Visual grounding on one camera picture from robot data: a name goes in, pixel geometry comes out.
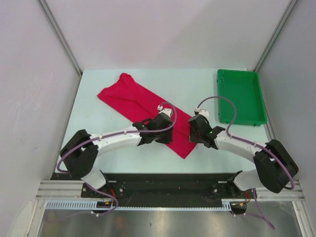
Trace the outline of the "red t-shirt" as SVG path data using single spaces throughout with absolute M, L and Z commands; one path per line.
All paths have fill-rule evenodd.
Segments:
M 131 122 L 153 118 L 158 113 L 158 105 L 165 101 L 138 84 L 127 73 L 122 73 L 116 83 L 102 89 L 97 97 Z M 173 127 L 173 141 L 167 147 L 185 159 L 197 144 L 189 141 L 188 120 L 191 117 L 179 108 L 176 108 L 176 112 L 177 120 Z

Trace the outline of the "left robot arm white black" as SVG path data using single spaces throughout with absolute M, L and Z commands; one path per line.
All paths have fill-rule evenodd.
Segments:
M 79 130 L 60 151 L 57 169 L 62 172 L 60 165 L 64 163 L 66 172 L 72 178 L 84 181 L 92 187 L 94 194 L 102 198 L 108 194 L 109 185 L 102 171 L 94 165 L 97 157 L 113 150 L 152 142 L 171 144 L 175 125 L 172 114 L 171 109 L 165 108 L 153 119 L 135 122 L 114 133 L 89 134 L 85 129 Z

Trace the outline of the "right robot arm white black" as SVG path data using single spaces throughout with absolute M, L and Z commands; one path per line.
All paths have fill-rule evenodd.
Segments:
M 255 188 L 266 188 L 277 194 L 283 189 L 294 188 L 293 178 L 299 168 L 280 141 L 272 139 L 267 143 L 256 143 L 229 136 L 225 128 L 211 127 L 201 114 L 191 117 L 188 123 L 190 142 L 227 151 L 254 163 L 254 170 L 238 171 L 230 178 L 228 193 L 231 197 L 239 198 L 246 190 Z

